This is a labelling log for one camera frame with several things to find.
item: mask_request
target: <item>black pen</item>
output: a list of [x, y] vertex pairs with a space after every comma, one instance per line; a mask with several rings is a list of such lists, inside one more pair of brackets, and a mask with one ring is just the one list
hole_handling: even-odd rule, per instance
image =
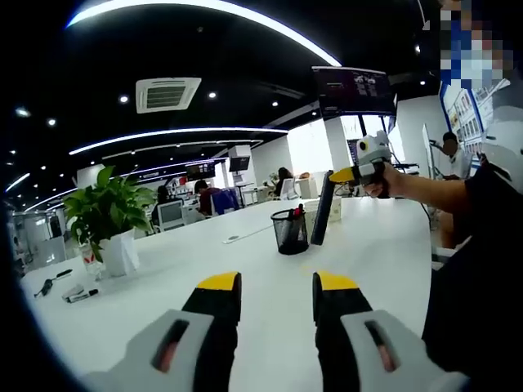
[[65, 300], [67, 302], [69, 302], [70, 304], [72, 304], [73, 302], [85, 300], [86, 298], [89, 298], [90, 296], [95, 296], [96, 294], [98, 294], [98, 290], [94, 289], [94, 290], [89, 290], [89, 292], [86, 292], [84, 294], [78, 294], [77, 296], [69, 296]]

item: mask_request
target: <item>white flower pot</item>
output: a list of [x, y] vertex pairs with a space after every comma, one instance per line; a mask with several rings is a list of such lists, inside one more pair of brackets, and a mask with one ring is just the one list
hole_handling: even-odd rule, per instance
[[100, 254], [110, 276], [123, 276], [140, 266], [134, 243], [134, 228], [100, 241]]

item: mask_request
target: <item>led light strip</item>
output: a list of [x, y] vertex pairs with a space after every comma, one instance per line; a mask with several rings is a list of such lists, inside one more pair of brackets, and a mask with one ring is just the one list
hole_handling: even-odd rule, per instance
[[111, 0], [103, 2], [97, 6], [90, 7], [85, 11], [79, 12], [74, 18], [67, 24], [66, 27], [70, 27], [81, 20], [91, 18], [109, 11], [118, 10], [126, 7], [142, 6], [147, 4], [176, 4], [182, 6], [193, 6], [209, 8], [211, 10], [222, 11], [228, 14], [236, 15], [241, 18], [251, 20], [252, 22], [264, 25], [269, 29], [283, 34], [285, 37], [292, 39], [294, 42], [299, 43], [309, 51], [313, 52], [317, 56], [324, 59], [328, 64], [334, 67], [341, 67], [342, 65], [329, 53], [318, 47], [315, 43], [303, 37], [301, 34], [290, 29], [284, 24], [271, 19], [268, 16], [249, 10], [248, 8], [240, 7], [230, 2], [223, 2], [219, 0]]
[[55, 208], [57, 208], [59, 206], [63, 206], [63, 205], [64, 205], [63, 203], [56, 204], [55, 206], [49, 207], [46, 211], [54, 210]]
[[27, 177], [29, 177], [31, 175], [31, 173], [25, 173], [22, 177], [20, 177], [18, 180], [16, 180], [15, 182], [13, 182], [11, 185], [9, 185], [6, 189], [6, 192], [9, 191], [9, 189], [13, 189], [15, 186], [17, 186], [20, 182], [22, 182], [23, 180], [25, 180]]
[[154, 170], [162, 170], [167, 169], [168, 167], [175, 167], [175, 166], [183, 166], [183, 165], [199, 165], [200, 163], [212, 163], [214, 161], [222, 160], [226, 158], [213, 158], [213, 159], [204, 159], [202, 161], [189, 161], [189, 162], [181, 162], [181, 163], [173, 163], [172, 165], [166, 165], [166, 166], [159, 166], [159, 167], [152, 167], [151, 169], [143, 169], [143, 170], [136, 170], [131, 171], [130, 173], [122, 174], [121, 177], [129, 176], [131, 174], [140, 174], [140, 173], [146, 173], [146, 172], [153, 172]]
[[285, 133], [285, 134], [288, 133], [288, 131], [284, 131], [281, 129], [241, 128], [241, 127], [167, 129], [165, 131], [152, 131], [152, 132], [145, 132], [145, 133], [137, 133], [134, 135], [120, 136], [120, 137], [115, 137], [114, 139], [99, 141], [98, 143], [94, 143], [92, 145], [86, 145], [79, 149], [74, 149], [73, 151], [69, 151], [69, 155], [75, 155], [78, 153], [82, 153], [83, 151], [88, 151], [89, 149], [95, 149], [97, 147], [101, 147], [102, 145], [110, 145], [112, 143], [118, 143], [120, 141], [139, 139], [141, 137], [171, 135], [171, 134], [176, 134], [176, 133], [210, 132], [210, 131], [211, 132], [246, 131], [246, 132], [269, 132], [269, 133]]
[[46, 198], [45, 200], [42, 200], [40, 203], [36, 203], [36, 204], [32, 205], [31, 207], [26, 208], [24, 212], [31, 211], [33, 208], [41, 206], [42, 204], [47, 203], [49, 200], [52, 200], [54, 198], [59, 198], [60, 196], [63, 196], [65, 194], [70, 194], [71, 192], [74, 192], [76, 189], [78, 189], [78, 188], [66, 190], [65, 192], [62, 192], [61, 194], [55, 194], [54, 196], [51, 196], [50, 198]]
[[151, 180], [157, 180], [158, 178], [164, 178], [164, 177], [172, 177], [172, 176], [181, 176], [182, 174], [186, 174], [187, 171], [180, 171], [179, 173], [171, 173], [171, 174], [158, 174], [157, 176], [145, 178], [144, 180], [139, 180], [138, 182], [146, 182]]
[[[198, 165], [200, 163], [212, 163], [214, 161], [219, 161], [219, 160], [224, 160], [224, 159], [226, 159], [226, 158], [214, 158], [214, 159], [205, 159], [205, 160], [202, 160], [202, 161], [189, 161], [189, 162], [182, 162], [182, 163], [174, 163], [172, 165], [167, 165], [167, 166], [152, 167], [150, 169], [131, 171], [129, 173], [120, 175], [120, 177], [127, 177], [127, 176], [130, 176], [131, 174], [140, 174], [140, 173], [152, 172], [154, 170], [165, 169], [167, 167], [175, 167], [175, 166], [182, 166], [182, 165]], [[33, 208], [41, 206], [42, 204], [47, 203], [49, 200], [52, 200], [54, 198], [59, 198], [60, 196], [63, 196], [64, 194], [69, 194], [71, 192], [74, 192], [76, 189], [78, 189], [78, 188], [66, 190], [65, 192], [62, 192], [61, 194], [55, 194], [54, 196], [51, 196], [50, 198], [46, 198], [45, 200], [42, 200], [40, 203], [36, 203], [33, 206], [27, 208], [25, 210], [25, 212], [31, 211]]]
[[187, 141], [187, 142], [182, 142], [182, 143], [174, 143], [174, 144], [171, 144], [171, 145], [154, 145], [152, 147], [144, 147], [143, 149], [131, 149], [129, 151], [124, 151], [122, 153], [117, 153], [117, 154], [113, 154], [113, 155], [107, 155], [105, 157], [102, 157], [102, 160], [103, 159], [110, 159], [110, 158], [116, 158], [116, 157], [120, 157], [122, 155], [129, 155], [131, 154], [132, 152], [135, 152], [135, 153], [140, 153], [142, 151], [149, 151], [149, 150], [152, 150], [152, 149], [168, 149], [168, 148], [171, 148], [171, 147], [177, 147], [177, 146], [180, 146], [180, 147], [183, 147], [184, 145], [221, 145], [221, 144], [224, 144], [224, 143], [263, 143], [263, 140], [261, 139], [239, 139], [239, 140], [207, 140], [207, 141]]

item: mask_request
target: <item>black mesh pen holder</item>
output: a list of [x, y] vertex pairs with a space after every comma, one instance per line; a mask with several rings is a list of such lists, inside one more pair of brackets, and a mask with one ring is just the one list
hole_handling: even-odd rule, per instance
[[307, 230], [303, 206], [275, 212], [270, 217], [275, 227], [278, 252], [283, 255], [297, 255], [307, 250]]

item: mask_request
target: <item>ceiling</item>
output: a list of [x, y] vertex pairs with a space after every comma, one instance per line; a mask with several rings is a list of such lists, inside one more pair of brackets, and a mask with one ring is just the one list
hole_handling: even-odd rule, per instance
[[[314, 119], [313, 112], [320, 114], [312, 109], [317, 98], [311, 67], [328, 64], [266, 26], [202, 7], [147, 5], [110, 11], [66, 29], [78, 9], [91, 3], [40, 3], [30, 9], [18, 5], [19, 12], [13, 12], [20, 17], [18, 24], [13, 23], [17, 27], [4, 32], [12, 40], [7, 46], [11, 61], [5, 75], [9, 77], [4, 81], [8, 105], [4, 108], [3, 176], [9, 185], [31, 173], [7, 193], [21, 209], [72, 189], [71, 178], [91, 162], [114, 164], [116, 172], [123, 174], [136, 165], [144, 170], [210, 158], [235, 145], [234, 140], [259, 145], [283, 134], [173, 133], [69, 155], [85, 145], [179, 128], [270, 129], [278, 124], [278, 129], [288, 130]], [[439, 81], [429, 74], [434, 68], [426, 56], [431, 48], [423, 46], [416, 0], [367, 0], [350, 6], [330, 0], [235, 4], [287, 25], [344, 66], [387, 72], [400, 100], [438, 91]], [[426, 19], [437, 15], [435, 0], [421, 4]], [[414, 50], [420, 43], [422, 56]], [[136, 81], [166, 77], [202, 78], [190, 107], [137, 114]], [[420, 80], [427, 84], [420, 86]], [[217, 94], [214, 99], [208, 96], [212, 91]], [[125, 105], [118, 101], [121, 95], [129, 96]], [[18, 107], [26, 108], [31, 116], [16, 116]], [[277, 121], [303, 107], [309, 109]], [[54, 127], [47, 125], [49, 118], [56, 119]], [[203, 141], [209, 143], [191, 144]], [[178, 172], [180, 167], [163, 170]]]

